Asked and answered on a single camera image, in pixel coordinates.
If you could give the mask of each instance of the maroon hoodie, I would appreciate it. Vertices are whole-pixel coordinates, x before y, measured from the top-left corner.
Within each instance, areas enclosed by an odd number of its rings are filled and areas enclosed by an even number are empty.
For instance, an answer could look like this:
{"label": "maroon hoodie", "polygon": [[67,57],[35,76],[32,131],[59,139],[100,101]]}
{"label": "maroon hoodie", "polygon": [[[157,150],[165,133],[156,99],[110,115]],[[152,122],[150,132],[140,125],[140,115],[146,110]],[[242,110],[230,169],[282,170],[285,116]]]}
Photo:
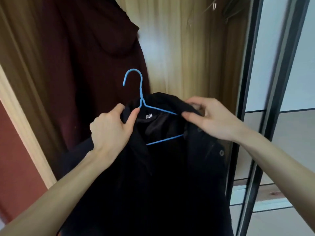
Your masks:
{"label": "maroon hoodie", "polygon": [[139,28],[115,0],[44,0],[44,57],[50,110],[68,149],[90,135],[89,124],[118,103],[149,94]]}

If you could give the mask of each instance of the red wall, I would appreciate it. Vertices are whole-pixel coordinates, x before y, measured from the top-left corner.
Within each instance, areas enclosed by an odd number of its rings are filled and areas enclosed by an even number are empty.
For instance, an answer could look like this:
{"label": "red wall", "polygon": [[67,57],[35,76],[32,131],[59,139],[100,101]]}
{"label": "red wall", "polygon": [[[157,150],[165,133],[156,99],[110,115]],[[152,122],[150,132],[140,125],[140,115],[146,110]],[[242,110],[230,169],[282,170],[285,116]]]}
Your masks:
{"label": "red wall", "polygon": [[7,223],[47,188],[0,102],[0,217]]}

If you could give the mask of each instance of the wardrobe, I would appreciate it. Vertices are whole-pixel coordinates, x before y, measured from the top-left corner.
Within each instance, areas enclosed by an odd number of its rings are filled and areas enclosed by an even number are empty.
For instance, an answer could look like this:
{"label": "wardrobe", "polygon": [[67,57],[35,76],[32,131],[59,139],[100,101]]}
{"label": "wardrobe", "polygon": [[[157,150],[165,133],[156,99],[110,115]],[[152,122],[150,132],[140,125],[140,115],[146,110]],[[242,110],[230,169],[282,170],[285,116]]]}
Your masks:
{"label": "wardrobe", "polygon": [[[235,113],[250,0],[116,2],[139,27],[152,93],[213,97]],[[0,0],[0,101],[50,188],[65,143],[49,113],[41,8],[42,0]]]}

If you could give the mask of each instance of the black jacket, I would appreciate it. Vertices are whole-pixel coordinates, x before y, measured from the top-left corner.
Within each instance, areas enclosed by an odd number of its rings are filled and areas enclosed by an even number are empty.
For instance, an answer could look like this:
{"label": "black jacket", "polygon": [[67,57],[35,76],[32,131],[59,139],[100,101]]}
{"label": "black jacket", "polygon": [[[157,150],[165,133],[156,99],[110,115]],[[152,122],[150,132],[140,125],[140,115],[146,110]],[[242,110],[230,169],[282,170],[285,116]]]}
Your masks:
{"label": "black jacket", "polygon": [[[127,146],[86,191],[62,233],[233,235],[223,147],[180,116],[196,111],[177,97],[155,93],[145,101],[178,116],[141,108]],[[139,99],[128,104],[122,121],[138,106]],[[146,145],[179,134],[184,136]],[[65,174],[92,149],[88,139],[66,154]]]}

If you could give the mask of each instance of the forearm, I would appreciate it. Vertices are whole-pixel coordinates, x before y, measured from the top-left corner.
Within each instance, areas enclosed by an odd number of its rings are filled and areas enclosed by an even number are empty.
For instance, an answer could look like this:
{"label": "forearm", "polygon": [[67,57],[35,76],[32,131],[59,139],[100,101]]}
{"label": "forearm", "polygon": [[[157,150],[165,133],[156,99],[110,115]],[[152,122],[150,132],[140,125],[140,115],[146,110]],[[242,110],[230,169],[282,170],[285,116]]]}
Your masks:
{"label": "forearm", "polygon": [[97,161],[98,157],[89,152],[71,172],[0,231],[0,236],[55,236],[77,202],[104,170]]}
{"label": "forearm", "polygon": [[315,173],[270,143],[261,134],[246,130],[241,136],[237,142],[250,153],[315,231]]}

